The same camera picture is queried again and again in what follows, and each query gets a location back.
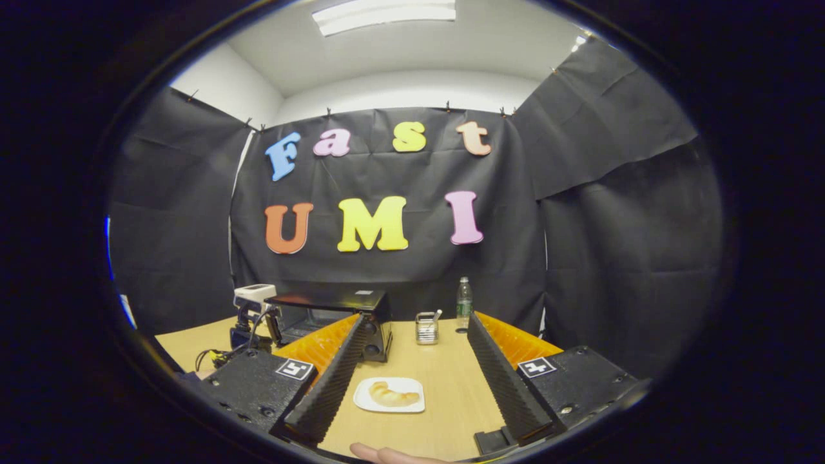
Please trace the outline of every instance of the finger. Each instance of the finger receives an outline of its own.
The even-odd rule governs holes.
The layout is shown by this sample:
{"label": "finger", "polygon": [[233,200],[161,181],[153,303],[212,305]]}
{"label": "finger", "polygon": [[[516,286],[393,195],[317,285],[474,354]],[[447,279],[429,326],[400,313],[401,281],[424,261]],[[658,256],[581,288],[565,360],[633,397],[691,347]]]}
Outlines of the finger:
{"label": "finger", "polygon": [[383,464],[378,457],[378,452],[374,448],[366,446],[364,443],[353,443],[350,445],[350,451],[365,461]]}
{"label": "finger", "polygon": [[447,461],[441,459],[410,456],[388,447],[381,448],[376,455],[382,464],[447,464]]}

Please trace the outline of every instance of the white plate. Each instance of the white plate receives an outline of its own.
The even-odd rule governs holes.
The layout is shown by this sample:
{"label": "white plate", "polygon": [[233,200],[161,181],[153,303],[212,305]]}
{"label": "white plate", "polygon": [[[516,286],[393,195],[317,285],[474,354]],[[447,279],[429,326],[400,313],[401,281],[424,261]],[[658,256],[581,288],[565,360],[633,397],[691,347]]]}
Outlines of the white plate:
{"label": "white plate", "polygon": [[[387,388],[399,393],[418,393],[418,401],[409,406],[384,406],[376,403],[370,396],[370,387],[377,381],[387,382]],[[380,413],[420,413],[424,410],[424,386],[420,381],[407,379],[405,377],[371,377],[364,379],[358,384],[356,393],[352,398],[356,406],[363,410],[376,411]]]}

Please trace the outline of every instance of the black curtain panel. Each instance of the black curtain panel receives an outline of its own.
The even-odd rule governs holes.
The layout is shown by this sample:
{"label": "black curtain panel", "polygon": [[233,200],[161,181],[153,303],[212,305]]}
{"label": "black curtain panel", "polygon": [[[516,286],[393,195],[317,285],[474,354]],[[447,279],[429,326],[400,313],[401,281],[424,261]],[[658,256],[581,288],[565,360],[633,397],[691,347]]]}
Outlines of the black curtain panel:
{"label": "black curtain panel", "polygon": [[657,376],[708,314],[722,211],[686,115],[591,38],[518,109],[547,237],[546,336]]}
{"label": "black curtain panel", "polygon": [[249,132],[167,88],[123,143],[111,193],[111,264],[146,333],[233,314],[227,221]]}
{"label": "black curtain panel", "polygon": [[[475,121],[487,130],[482,141],[490,153],[470,153],[457,128]],[[394,132],[404,122],[420,122],[426,144],[420,151],[398,152]],[[318,155],[322,133],[351,134],[343,156]],[[266,156],[294,133],[293,170],[273,181]],[[483,239],[453,244],[450,192],[473,192],[474,218]],[[388,196],[406,199],[400,250],[354,252],[337,248],[344,211],[339,203],[360,199],[370,214]],[[289,208],[284,239],[295,236],[292,207],[312,203],[306,243],[296,253],[274,253],[265,241],[264,210]],[[386,289],[396,320],[420,311],[443,309],[455,316],[459,279],[468,276],[477,310],[537,333],[544,295],[545,251],[540,209],[530,189],[521,140],[501,115],[483,111],[409,108],[354,111],[267,129],[256,135],[238,175],[232,204],[233,269],[237,286],[275,283],[279,291],[296,286],[339,285]]]}

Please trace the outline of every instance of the yellow letter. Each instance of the yellow letter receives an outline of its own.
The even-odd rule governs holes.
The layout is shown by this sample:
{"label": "yellow letter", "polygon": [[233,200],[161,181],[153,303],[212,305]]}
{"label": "yellow letter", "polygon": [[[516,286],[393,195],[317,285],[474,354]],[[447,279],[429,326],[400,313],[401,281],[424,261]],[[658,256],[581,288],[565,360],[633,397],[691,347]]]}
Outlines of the yellow letter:
{"label": "yellow letter", "polygon": [[344,211],[344,230],[338,251],[358,251],[361,244],[356,240],[356,232],[364,242],[364,248],[372,249],[379,231],[378,249],[406,249],[409,242],[404,238],[401,223],[401,210],[406,204],[407,199],[403,196],[387,196],[381,200],[375,215],[370,215],[360,198],[341,200],[338,207]]}
{"label": "yellow letter", "polygon": [[427,144],[424,137],[424,125],[418,121],[400,122],[393,130],[393,147],[395,151],[421,151]]}

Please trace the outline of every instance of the fluorescent light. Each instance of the fluorescent light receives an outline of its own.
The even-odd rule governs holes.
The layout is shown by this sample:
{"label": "fluorescent light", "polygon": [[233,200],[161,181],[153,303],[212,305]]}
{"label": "fluorescent light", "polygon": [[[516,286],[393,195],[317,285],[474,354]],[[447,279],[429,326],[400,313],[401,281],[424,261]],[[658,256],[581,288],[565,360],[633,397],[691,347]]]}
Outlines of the fluorescent light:
{"label": "fluorescent light", "polygon": [[315,12],[312,18],[325,37],[387,22],[455,21],[455,0],[355,0]]}

